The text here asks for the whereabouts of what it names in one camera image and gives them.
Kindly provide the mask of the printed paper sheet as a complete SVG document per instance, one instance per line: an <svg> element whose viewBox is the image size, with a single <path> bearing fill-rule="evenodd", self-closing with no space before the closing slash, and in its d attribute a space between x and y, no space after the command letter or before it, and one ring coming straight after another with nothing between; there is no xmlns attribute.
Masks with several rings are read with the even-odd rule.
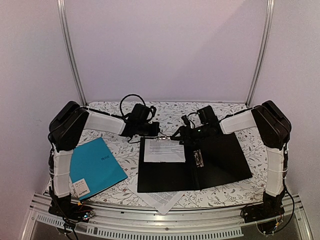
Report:
<svg viewBox="0 0 320 240"><path fill-rule="evenodd" d="M166 215L186 193L186 191L139 193L136 182L132 182L127 188L161 215Z"/></svg>
<svg viewBox="0 0 320 240"><path fill-rule="evenodd" d="M146 139L143 161L145 163L185 163L184 147L178 141Z"/></svg>

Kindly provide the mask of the black clip folder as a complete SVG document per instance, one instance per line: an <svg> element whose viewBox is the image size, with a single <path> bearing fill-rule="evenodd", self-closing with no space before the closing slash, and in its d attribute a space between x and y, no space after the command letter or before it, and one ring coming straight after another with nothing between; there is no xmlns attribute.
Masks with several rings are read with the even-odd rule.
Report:
<svg viewBox="0 0 320 240"><path fill-rule="evenodd" d="M159 162L147 160L153 142L142 138L137 175L138 193L196 191L252 178L252 172L235 134L207 137L196 146L185 146L183 162L170 162L160 154Z"/></svg>

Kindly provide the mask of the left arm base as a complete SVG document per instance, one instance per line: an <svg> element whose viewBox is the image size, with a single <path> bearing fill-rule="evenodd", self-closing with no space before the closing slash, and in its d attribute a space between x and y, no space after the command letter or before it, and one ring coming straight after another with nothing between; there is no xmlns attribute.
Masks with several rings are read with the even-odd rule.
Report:
<svg viewBox="0 0 320 240"><path fill-rule="evenodd" d="M52 187L49 187L49 195L51 197L51 204L48 212L52 215L62 217L67 221L74 223L89 222L95 212L92 207L84 205L80 202L72 203L71 194L65 197L58 198Z"/></svg>

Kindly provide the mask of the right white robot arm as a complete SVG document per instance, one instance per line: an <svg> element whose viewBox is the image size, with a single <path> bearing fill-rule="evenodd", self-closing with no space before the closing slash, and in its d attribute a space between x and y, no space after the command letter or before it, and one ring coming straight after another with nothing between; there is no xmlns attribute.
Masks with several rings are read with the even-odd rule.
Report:
<svg viewBox="0 0 320 240"><path fill-rule="evenodd" d="M267 182L265 195L278 197L286 192L285 178L288 172L288 142L292 124L271 100L261 105L229 114L218 119L208 105L195 112L200 120L199 127L191 127L188 116L182 116L184 124L170 136L184 146L196 146L208 137L221 137L250 128L257 128L266 149Z"/></svg>

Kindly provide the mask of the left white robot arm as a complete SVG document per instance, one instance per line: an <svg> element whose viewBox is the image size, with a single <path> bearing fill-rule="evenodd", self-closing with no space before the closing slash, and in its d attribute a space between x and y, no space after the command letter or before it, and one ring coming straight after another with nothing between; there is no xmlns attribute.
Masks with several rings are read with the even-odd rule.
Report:
<svg viewBox="0 0 320 240"><path fill-rule="evenodd" d="M157 109L137 103L127 114L114 115L69 101L49 124L48 140L51 144L49 193L55 209L63 216L74 213L74 205L65 199L70 195L69 178L73 150L78 145L83 130L109 132L121 137L157 137L160 124L152 119Z"/></svg>

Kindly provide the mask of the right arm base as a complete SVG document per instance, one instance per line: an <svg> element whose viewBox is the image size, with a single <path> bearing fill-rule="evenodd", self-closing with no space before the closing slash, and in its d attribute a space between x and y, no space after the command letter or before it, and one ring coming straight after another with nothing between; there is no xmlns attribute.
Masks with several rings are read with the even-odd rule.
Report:
<svg viewBox="0 0 320 240"><path fill-rule="evenodd" d="M262 203L260 204L247 204L240 212L240 216L244 219L245 223L251 223L269 218L282 216L285 213L282 199L286 191L283 190L280 194L272 196L265 191L262 196ZM264 235L274 234L280 225L280 220L271 220L257 225L258 230Z"/></svg>

